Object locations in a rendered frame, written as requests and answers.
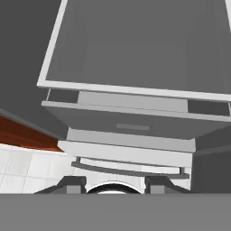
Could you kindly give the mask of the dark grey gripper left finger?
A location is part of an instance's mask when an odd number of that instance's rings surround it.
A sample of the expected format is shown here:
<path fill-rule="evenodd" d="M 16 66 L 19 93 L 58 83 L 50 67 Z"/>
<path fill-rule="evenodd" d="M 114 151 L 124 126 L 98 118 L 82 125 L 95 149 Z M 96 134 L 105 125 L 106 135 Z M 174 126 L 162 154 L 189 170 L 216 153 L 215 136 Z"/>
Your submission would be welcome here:
<path fill-rule="evenodd" d="M 86 194 L 85 176 L 64 176 L 56 185 L 37 191 L 37 194 Z"/>

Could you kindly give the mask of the dark grey cupboard run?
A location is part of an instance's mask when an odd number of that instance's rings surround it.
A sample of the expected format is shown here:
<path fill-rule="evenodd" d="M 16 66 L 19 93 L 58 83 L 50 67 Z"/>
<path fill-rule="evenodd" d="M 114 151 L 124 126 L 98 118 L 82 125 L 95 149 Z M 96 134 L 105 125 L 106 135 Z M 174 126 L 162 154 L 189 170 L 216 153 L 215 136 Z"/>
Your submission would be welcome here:
<path fill-rule="evenodd" d="M 231 193 L 231 125 L 196 139 L 191 190 L 196 193 Z"/>

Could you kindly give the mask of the round black and white object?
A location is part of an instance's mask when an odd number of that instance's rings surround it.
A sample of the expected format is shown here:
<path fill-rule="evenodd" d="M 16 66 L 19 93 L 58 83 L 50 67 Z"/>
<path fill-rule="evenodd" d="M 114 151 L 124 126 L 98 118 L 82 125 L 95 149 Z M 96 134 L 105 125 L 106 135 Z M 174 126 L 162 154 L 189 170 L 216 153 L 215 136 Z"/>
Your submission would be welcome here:
<path fill-rule="evenodd" d="M 124 194 L 143 194 L 140 189 L 122 181 L 106 181 L 98 183 L 88 190 L 88 194 L 99 194 L 109 191 L 121 192 Z"/>

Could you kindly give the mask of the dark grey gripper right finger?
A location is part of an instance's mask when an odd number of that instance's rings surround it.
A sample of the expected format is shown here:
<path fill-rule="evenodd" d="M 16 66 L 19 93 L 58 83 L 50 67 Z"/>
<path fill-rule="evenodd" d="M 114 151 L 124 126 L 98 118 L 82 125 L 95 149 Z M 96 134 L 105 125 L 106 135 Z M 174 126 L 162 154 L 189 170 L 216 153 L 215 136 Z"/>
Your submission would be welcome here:
<path fill-rule="evenodd" d="M 184 189 L 171 182 L 166 176 L 148 176 L 144 178 L 145 194 L 189 194 L 190 190 Z"/>

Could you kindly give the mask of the grey drawer front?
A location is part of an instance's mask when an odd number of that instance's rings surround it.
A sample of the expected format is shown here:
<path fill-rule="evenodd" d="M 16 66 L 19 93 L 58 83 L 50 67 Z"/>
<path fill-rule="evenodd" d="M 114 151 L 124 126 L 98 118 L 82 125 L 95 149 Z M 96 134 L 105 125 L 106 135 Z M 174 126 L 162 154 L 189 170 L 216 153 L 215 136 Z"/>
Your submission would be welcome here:
<path fill-rule="evenodd" d="M 231 118 L 188 113 L 163 113 L 112 106 L 43 101 L 48 111 L 72 129 L 190 140 L 231 125 Z M 116 124 L 146 125 L 149 131 L 116 128 Z"/>

